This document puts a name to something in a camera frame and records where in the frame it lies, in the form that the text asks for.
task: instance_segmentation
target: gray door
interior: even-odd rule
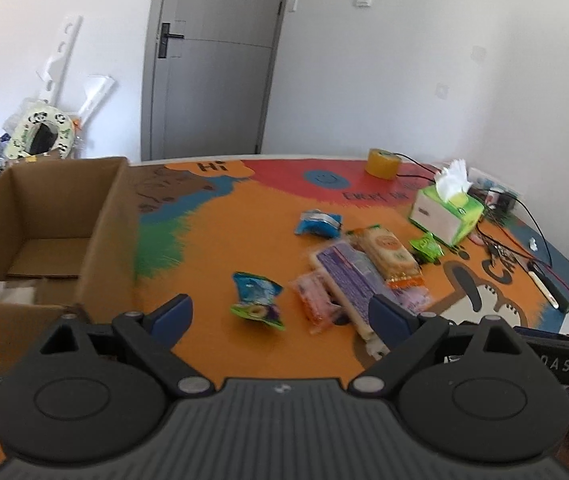
[[[156,59],[152,158],[255,152],[280,1],[163,1],[184,39]]]

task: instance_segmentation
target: cardboard box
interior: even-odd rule
[[[46,278],[37,304],[0,302],[0,375],[72,311],[133,310],[138,213],[125,158],[17,164],[0,175],[0,281]]]
[[[409,220],[454,246],[472,231],[483,211],[484,205],[474,197],[465,194],[461,202],[443,202],[436,186],[428,186],[418,191]]]

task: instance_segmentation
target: open cardboard box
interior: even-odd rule
[[[37,304],[0,303],[0,375],[65,312],[133,310],[138,213],[125,158],[17,164],[0,175],[0,281],[45,278]]]

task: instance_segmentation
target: tape roll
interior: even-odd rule
[[[365,171],[378,178],[393,180],[398,174],[398,168],[401,162],[401,158],[397,155],[393,155],[393,153],[372,148],[369,150],[369,158],[367,159]]]

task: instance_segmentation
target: blue plastic package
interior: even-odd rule
[[[276,296],[282,292],[281,285],[248,272],[235,272],[233,281],[238,289],[240,303],[231,305],[232,313],[245,319],[262,321],[278,330],[285,329],[275,303]]]
[[[338,238],[341,229],[342,215],[323,213],[319,209],[312,209],[300,215],[300,222],[295,234],[312,233],[323,238]]]

